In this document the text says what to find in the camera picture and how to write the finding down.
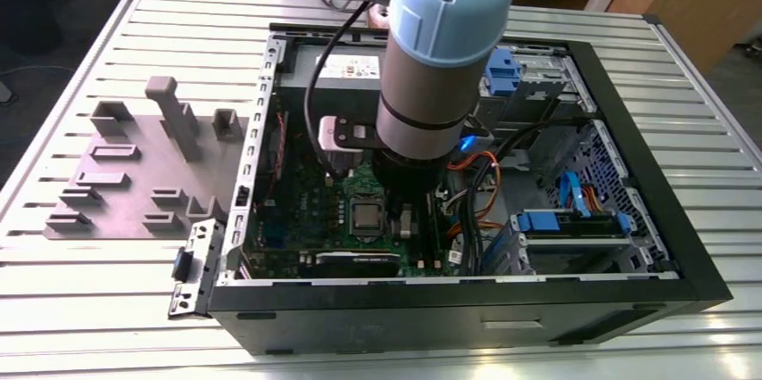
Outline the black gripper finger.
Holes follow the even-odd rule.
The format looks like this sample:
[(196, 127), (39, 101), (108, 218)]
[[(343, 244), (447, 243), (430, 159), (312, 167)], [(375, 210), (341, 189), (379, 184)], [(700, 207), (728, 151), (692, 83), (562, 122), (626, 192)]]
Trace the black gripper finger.
[(418, 235), (418, 223), (412, 204), (403, 203), (392, 208), (389, 225), (392, 236), (396, 239), (410, 240)]

